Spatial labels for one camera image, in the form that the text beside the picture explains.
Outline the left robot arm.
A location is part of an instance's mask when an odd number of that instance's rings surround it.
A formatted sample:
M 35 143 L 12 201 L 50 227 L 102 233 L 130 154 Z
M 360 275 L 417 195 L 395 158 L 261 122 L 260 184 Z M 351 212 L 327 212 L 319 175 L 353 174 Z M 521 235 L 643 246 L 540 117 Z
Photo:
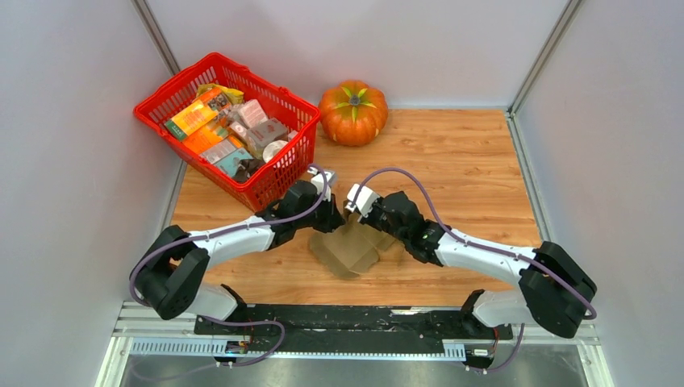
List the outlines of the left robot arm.
M 225 333 L 242 331 L 241 299 L 227 285 L 204 283 L 206 271 L 249 253 L 289 243 L 297 231 L 333 232 L 344 224 L 330 183 L 318 174 L 296 181 L 283 198 L 242 222 L 208 231 L 165 228 L 131 271 L 130 286 L 142 305 L 170 320 L 184 313 L 209 317 Z

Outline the brown cardboard box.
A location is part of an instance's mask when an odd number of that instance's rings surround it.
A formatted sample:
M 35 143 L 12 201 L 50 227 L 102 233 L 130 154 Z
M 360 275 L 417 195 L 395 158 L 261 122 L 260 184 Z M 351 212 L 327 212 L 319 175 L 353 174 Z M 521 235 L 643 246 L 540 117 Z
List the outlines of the brown cardboard box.
M 397 240 L 360 222 L 359 214 L 332 233 L 316 233 L 309 239 L 314 257 L 333 275 L 353 279 L 367 273 L 384 253 L 390 252 Z

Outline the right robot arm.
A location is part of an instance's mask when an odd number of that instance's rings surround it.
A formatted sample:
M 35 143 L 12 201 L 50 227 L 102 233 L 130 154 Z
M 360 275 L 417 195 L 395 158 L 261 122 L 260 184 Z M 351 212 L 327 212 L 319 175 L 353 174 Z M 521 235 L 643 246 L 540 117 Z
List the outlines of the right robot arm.
M 359 214 L 360 223 L 397 239 L 417 261 L 465 268 L 512 286 L 511 291 L 476 290 L 469 295 L 460 326 L 470 337 L 503 324 L 535 323 L 572 339 L 582 321 L 595 316 L 590 302 L 596 284 L 557 243 L 518 247 L 464 234 L 423 217 L 403 191 L 382 197 L 354 185 L 347 199 L 348 210 Z

